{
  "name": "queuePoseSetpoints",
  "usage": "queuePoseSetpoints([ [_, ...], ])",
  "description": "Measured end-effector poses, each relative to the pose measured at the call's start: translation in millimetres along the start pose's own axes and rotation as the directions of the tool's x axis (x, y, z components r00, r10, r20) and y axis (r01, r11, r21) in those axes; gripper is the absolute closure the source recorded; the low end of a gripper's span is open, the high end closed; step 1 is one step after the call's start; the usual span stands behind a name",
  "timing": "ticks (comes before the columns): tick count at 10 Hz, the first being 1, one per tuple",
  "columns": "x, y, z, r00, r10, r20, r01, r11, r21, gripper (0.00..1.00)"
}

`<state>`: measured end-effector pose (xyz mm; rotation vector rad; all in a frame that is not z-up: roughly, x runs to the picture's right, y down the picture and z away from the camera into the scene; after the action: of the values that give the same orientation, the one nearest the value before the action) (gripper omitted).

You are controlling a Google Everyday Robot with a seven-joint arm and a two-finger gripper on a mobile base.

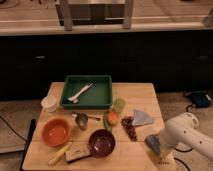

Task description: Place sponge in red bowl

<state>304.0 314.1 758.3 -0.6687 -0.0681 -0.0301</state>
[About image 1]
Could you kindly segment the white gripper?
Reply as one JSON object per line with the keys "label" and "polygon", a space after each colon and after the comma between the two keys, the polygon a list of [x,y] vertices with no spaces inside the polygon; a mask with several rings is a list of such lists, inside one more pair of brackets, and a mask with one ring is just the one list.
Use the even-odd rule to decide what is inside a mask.
{"label": "white gripper", "polygon": [[178,135],[167,129],[162,129],[158,134],[158,138],[160,143],[160,162],[163,165],[174,165],[174,156],[171,152],[180,142]]}

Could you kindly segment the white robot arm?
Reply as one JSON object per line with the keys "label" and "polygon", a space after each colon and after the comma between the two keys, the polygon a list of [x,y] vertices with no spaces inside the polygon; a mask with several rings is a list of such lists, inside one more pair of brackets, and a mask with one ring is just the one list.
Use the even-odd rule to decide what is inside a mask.
{"label": "white robot arm", "polygon": [[197,117],[185,112],[165,122],[158,133],[161,159],[166,158],[179,143],[183,143],[213,161],[213,138],[199,132]]}

